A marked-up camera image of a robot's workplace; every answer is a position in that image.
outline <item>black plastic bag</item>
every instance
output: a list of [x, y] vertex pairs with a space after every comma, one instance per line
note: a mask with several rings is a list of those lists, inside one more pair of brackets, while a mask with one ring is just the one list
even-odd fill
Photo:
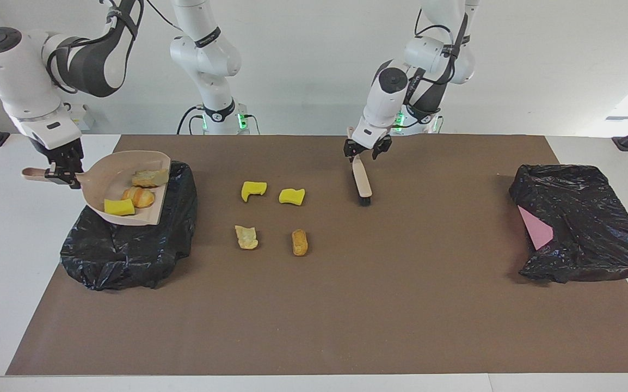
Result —
[[531, 246], [521, 275], [558, 283], [628, 278], [628, 213], [600, 169], [525, 164], [510, 196], [553, 228], [549, 243]]
[[190, 167], [172, 161], [159, 225], [114, 225], [86, 206], [65, 239], [60, 262], [91, 290], [154, 289], [190, 254], [197, 210]]

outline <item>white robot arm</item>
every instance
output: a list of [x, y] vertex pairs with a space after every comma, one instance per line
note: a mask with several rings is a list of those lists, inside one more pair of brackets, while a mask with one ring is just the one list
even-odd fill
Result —
[[[367, 104], [356, 129], [344, 145], [344, 153], [353, 158], [373, 150], [373, 159], [391, 146], [389, 132], [405, 105], [416, 119], [414, 124], [428, 124], [439, 112], [448, 83], [463, 84], [473, 75], [473, 54], [466, 45], [470, 40], [473, 15], [480, 0], [422, 0], [422, 10], [431, 27], [415, 32], [406, 45], [404, 60], [389, 60], [374, 75]], [[444, 30], [443, 40], [421, 35], [425, 30]], [[429, 79], [428, 75], [438, 75]]]
[[144, 0], [100, 0], [109, 5], [101, 37], [21, 33], [0, 27], [0, 99], [17, 129], [48, 158], [46, 178], [79, 188], [81, 132], [56, 87], [105, 97], [125, 81], [127, 59], [142, 19]]
[[226, 77], [242, 67], [237, 49], [222, 35], [210, 0], [171, 0], [185, 35], [171, 43], [171, 57], [193, 79], [202, 97], [201, 109], [210, 134], [237, 134], [239, 104]]

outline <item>yellow foam piece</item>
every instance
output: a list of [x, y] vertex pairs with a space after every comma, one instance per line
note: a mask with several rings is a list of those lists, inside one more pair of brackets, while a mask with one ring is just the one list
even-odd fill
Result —
[[103, 211], [110, 215], [125, 216], [135, 214], [135, 206], [132, 199], [125, 200], [103, 200]]
[[250, 194], [264, 194], [266, 193], [266, 188], [268, 188], [268, 183], [265, 182], [244, 181], [244, 185], [242, 185], [242, 200], [246, 203], [249, 201]]
[[304, 201], [304, 189], [299, 189], [295, 191], [295, 189], [283, 189], [280, 191], [280, 196], [278, 198], [280, 203], [290, 203], [296, 206], [301, 206], [302, 201]]

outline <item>white table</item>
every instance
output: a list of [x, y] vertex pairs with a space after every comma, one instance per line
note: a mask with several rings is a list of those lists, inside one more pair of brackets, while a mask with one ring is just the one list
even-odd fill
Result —
[[[84, 136], [85, 167], [112, 153], [118, 139]], [[561, 163], [600, 167], [628, 210], [628, 154], [609, 139], [547, 139]], [[628, 391], [628, 374], [4, 377], [84, 205], [80, 191], [20, 177], [21, 168], [44, 163], [23, 136], [11, 136], [0, 148], [0, 390]]]

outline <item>brown table mat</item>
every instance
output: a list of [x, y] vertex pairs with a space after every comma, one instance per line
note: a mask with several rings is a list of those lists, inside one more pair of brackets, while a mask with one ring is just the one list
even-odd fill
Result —
[[[367, 208], [343, 141], [122, 136], [116, 151], [192, 167], [192, 254], [157, 290], [92, 292], [58, 267], [7, 374], [628, 372], [628, 283], [517, 273], [508, 187], [520, 164], [557, 163], [544, 137], [395, 138], [367, 164]], [[265, 196], [243, 203], [246, 180]], [[279, 204], [283, 188], [306, 188], [304, 204]], [[257, 250], [234, 224], [257, 228]]]

